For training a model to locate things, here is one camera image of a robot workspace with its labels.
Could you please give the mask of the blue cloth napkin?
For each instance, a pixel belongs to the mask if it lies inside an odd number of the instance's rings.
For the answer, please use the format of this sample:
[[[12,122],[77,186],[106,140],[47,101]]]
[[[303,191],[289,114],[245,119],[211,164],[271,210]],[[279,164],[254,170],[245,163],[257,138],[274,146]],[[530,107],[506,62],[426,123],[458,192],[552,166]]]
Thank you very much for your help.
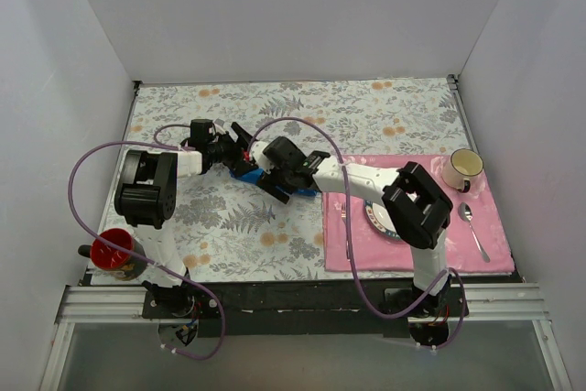
[[[254,169],[252,171],[249,171],[249,172],[243,174],[242,176],[236,176],[230,170],[230,175],[232,178],[238,179],[242,182],[253,184],[253,185],[255,185],[257,183],[257,181],[260,179],[262,173],[263,173],[263,170],[261,168],[257,168],[257,169]],[[299,195],[299,196],[305,196],[305,197],[315,197],[318,194],[318,192],[315,190],[299,189],[299,190],[295,190],[294,194]]]

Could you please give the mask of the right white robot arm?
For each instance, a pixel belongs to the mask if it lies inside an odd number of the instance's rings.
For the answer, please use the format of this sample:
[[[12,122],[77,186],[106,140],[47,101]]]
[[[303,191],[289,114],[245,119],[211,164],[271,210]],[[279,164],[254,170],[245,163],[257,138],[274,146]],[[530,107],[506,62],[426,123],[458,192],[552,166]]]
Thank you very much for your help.
[[[253,140],[248,156],[264,171],[258,186],[280,201],[303,189],[339,193],[347,207],[358,198],[386,209],[396,233],[410,247],[413,281],[407,291],[409,305],[397,312],[384,313],[366,299],[364,305],[375,316],[392,320],[410,312],[431,316],[445,309],[454,273],[445,249],[453,204],[420,164],[376,168],[347,163],[340,153],[315,150],[305,155],[284,136],[270,143]]]

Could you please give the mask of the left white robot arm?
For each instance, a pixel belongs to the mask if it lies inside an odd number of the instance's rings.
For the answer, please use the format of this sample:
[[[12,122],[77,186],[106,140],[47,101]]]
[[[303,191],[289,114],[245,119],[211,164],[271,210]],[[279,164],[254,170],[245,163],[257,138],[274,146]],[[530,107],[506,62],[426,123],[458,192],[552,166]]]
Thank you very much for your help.
[[[202,175],[218,163],[236,177],[257,170],[245,154],[252,136],[237,123],[231,124],[231,129],[236,137],[209,119],[194,119],[190,135],[176,150],[151,153],[130,149],[125,155],[114,208],[133,227],[146,257],[159,264],[143,286],[157,306],[177,318],[191,314],[197,304],[183,281],[188,270],[179,257],[169,223],[176,208],[178,178]]]

